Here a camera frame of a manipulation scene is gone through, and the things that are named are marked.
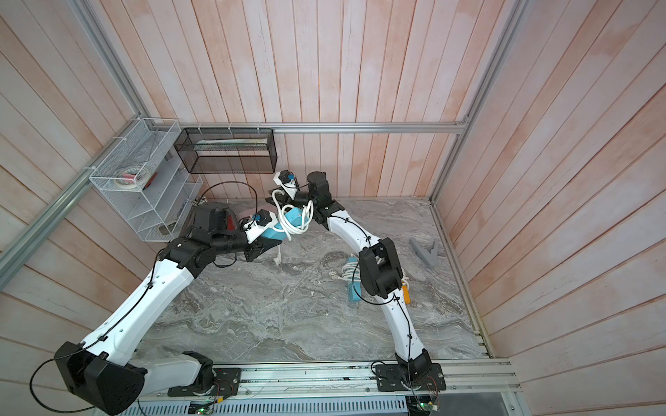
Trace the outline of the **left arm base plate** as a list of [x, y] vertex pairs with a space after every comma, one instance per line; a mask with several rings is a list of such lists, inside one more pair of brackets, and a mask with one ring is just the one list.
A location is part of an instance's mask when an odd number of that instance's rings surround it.
[[240, 367], [220, 367], [205, 369], [199, 372], [192, 385], [170, 388], [168, 397], [204, 397], [215, 396], [227, 399], [238, 393]]

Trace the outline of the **orange power strip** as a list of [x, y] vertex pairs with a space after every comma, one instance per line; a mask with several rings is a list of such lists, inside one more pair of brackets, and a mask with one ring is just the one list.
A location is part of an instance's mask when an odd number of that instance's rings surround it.
[[411, 304], [411, 297], [409, 293], [409, 280], [407, 278], [402, 279], [402, 294], [404, 302], [406, 304]]

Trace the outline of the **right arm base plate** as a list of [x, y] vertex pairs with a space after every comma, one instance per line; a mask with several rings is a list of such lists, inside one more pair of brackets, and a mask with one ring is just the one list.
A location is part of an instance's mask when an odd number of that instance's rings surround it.
[[423, 372], [408, 375], [406, 369], [399, 364], [385, 362], [372, 362], [370, 370], [376, 377], [377, 389], [380, 392], [407, 392], [434, 393], [447, 389], [440, 364], [432, 363]]

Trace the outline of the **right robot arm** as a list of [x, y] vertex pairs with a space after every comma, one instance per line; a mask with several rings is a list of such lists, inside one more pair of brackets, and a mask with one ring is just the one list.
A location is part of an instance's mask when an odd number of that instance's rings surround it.
[[311, 202], [314, 221], [357, 252], [355, 272], [360, 275], [362, 287], [373, 298], [369, 303], [382, 308], [394, 339], [395, 357], [402, 376], [419, 379], [430, 371], [432, 360], [407, 310], [403, 270], [394, 242], [374, 236], [352, 219], [333, 199], [326, 173], [309, 173], [307, 183], [306, 192], [297, 192], [297, 201]]

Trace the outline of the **blue power strip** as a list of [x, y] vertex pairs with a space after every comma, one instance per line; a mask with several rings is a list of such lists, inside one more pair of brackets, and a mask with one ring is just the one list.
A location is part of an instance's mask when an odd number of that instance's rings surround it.
[[358, 259], [349, 257], [342, 268], [342, 273], [342, 278], [347, 282], [349, 301], [351, 303], [359, 303], [361, 301], [360, 294], [362, 289]]
[[274, 213], [279, 220], [279, 224], [273, 230], [265, 231], [261, 237], [291, 241], [294, 237], [304, 234], [309, 228], [310, 218], [302, 209], [287, 206], [286, 209], [281, 208], [277, 213], [275, 211]]

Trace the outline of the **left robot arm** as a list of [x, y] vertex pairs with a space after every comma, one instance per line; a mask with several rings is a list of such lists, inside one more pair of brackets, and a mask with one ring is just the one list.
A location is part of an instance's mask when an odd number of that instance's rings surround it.
[[209, 395], [216, 375], [204, 355], [189, 351], [157, 362], [130, 361], [161, 313], [217, 256], [262, 253], [267, 242], [262, 235], [277, 222], [267, 210], [239, 222], [227, 204], [195, 206], [180, 235], [158, 253], [151, 272], [128, 299], [82, 341], [57, 350], [54, 362], [67, 390], [109, 415], [163, 390]]

